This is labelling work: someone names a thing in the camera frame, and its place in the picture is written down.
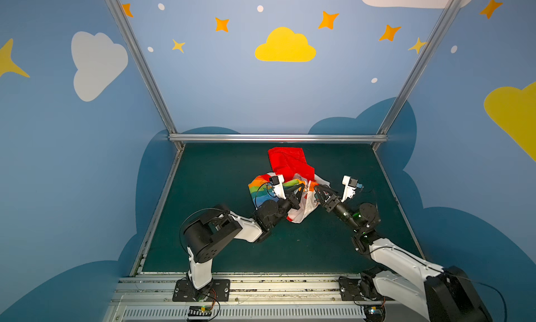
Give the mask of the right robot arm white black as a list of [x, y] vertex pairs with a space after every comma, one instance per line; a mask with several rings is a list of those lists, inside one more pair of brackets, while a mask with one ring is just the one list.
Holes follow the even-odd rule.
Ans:
[[379, 235], [378, 207], [363, 203], [351, 210], [345, 202], [354, 193], [349, 185], [343, 196], [326, 185], [315, 186], [315, 198], [321, 206], [353, 230], [357, 252], [379, 263], [379, 267], [361, 274], [364, 297], [394, 299], [427, 321], [491, 321], [491, 314], [462, 269], [430, 263]]

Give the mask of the rainbow white red children's jacket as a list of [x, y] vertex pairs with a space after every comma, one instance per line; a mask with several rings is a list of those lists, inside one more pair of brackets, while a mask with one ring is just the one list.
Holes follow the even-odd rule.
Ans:
[[315, 168], [307, 164], [304, 150], [298, 147], [274, 147], [268, 151], [272, 171], [257, 176], [249, 185], [249, 192], [255, 207], [266, 201], [277, 201], [274, 188], [269, 179], [281, 175], [284, 179], [283, 189], [287, 190], [300, 183], [305, 185], [304, 193], [300, 199], [297, 210], [288, 211], [286, 219], [292, 223], [302, 223], [318, 206], [315, 199], [314, 187], [318, 185], [330, 186], [330, 183], [315, 173]]

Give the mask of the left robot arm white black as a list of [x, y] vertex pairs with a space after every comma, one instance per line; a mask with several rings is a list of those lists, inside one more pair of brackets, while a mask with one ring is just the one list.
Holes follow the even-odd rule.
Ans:
[[283, 190], [276, 201], [261, 204], [251, 218], [245, 218], [224, 205], [202, 211], [201, 216], [181, 229], [186, 241], [189, 270], [187, 279], [197, 290], [209, 288], [212, 282], [212, 260], [232, 240], [262, 242], [290, 210], [297, 210], [305, 184], [299, 183]]

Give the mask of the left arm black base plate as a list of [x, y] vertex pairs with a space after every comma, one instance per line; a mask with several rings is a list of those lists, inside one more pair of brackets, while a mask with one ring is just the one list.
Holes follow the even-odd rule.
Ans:
[[173, 302], [227, 302], [230, 295], [230, 280], [212, 280], [201, 289], [196, 289], [192, 281], [183, 277], [175, 284]]

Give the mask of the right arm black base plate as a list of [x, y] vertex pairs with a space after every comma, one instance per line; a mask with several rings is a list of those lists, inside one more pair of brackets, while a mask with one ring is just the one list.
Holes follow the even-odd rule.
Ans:
[[376, 291], [371, 280], [361, 278], [338, 278], [339, 293], [342, 301], [394, 301], [390, 297], [383, 296]]

